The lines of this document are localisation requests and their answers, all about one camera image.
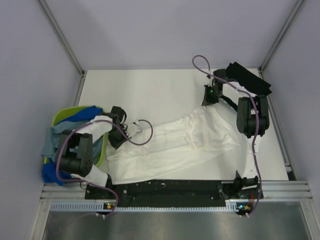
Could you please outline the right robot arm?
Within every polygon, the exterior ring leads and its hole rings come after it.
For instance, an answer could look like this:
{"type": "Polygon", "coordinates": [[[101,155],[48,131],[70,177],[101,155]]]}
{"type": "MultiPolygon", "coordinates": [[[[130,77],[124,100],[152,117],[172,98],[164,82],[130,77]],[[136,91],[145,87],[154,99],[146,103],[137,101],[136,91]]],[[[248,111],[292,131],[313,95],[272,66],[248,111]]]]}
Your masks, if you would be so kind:
{"type": "Polygon", "coordinates": [[[234,70],[232,65],[205,75],[211,83],[204,86],[201,105],[223,101],[236,112],[236,130],[247,142],[246,159],[254,165],[254,178],[261,180],[257,155],[261,138],[270,127],[267,96],[272,92],[271,85],[243,67],[234,70]]]}

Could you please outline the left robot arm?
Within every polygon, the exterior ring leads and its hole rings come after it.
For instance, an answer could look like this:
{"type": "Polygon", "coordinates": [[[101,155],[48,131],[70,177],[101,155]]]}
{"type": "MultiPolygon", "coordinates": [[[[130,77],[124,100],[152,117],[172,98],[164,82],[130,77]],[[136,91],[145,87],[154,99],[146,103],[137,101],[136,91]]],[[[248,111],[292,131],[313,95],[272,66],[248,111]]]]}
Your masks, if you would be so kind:
{"type": "Polygon", "coordinates": [[[108,174],[94,164],[94,143],[107,135],[111,146],[118,149],[131,137],[125,124],[126,119],[126,112],[114,106],[111,112],[98,113],[74,130],[64,130],[60,135],[55,160],[57,179],[96,185],[97,194],[109,198],[114,187],[107,182],[108,174]]]}

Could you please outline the white floral t shirt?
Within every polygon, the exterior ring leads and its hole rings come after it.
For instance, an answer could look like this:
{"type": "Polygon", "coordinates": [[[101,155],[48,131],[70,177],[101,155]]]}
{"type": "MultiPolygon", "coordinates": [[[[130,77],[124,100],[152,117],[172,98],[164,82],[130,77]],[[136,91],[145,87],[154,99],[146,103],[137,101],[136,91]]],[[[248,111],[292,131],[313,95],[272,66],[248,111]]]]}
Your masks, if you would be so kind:
{"type": "Polygon", "coordinates": [[[220,173],[246,168],[247,144],[236,129],[236,113],[229,106],[196,107],[178,120],[145,129],[133,137],[145,145],[123,143],[107,147],[108,174],[115,185],[159,179],[208,161],[220,173]]]}

